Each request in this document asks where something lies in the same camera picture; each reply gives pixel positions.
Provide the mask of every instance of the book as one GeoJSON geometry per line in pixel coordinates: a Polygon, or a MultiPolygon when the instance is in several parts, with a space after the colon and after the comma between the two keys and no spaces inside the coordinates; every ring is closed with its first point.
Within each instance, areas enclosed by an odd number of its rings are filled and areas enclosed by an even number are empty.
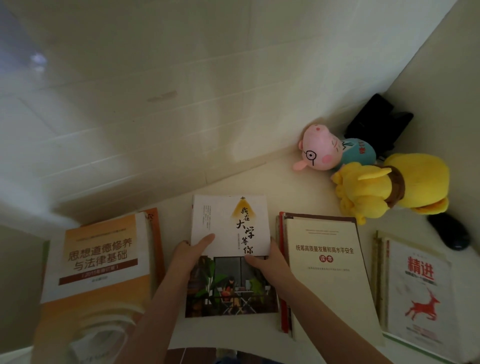
{"type": "Polygon", "coordinates": [[[192,207],[192,244],[216,237],[190,274],[185,317],[278,312],[274,287],[244,259],[270,252],[265,196],[195,195],[192,207]]]}
{"type": "MultiPolygon", "coordinates": [[[[354,218],[280,213],[280,246],[294,276],[370,344],[383,346],[354,218]]],[[[310,342],[288,308],[282,331],[310,342]]]]}
{"type": "Polygon", "coordinates": [[[156,208],[68,230],[46,249],[32,363],[112,363],[165,272],[156,208]]]}
{"type": "Polygon", "coordinates": [[[450,262],[381,231],[373,253],[372,294],[385,337],[443,363],[461,362],[450,262]]]}

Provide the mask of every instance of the yellow plush toy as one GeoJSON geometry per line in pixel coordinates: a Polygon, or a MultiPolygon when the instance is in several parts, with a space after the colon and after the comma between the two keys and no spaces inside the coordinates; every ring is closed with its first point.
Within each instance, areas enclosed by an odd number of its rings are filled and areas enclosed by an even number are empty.
{"type": "Polygon", "coordinates": [[[420,153],[393,154],[383,167],[352,162],[332,176],[342,214],[354,216],[359,225],[396,204],[425,215],[445,212],[449,179],[440,158],[420,153]]]}

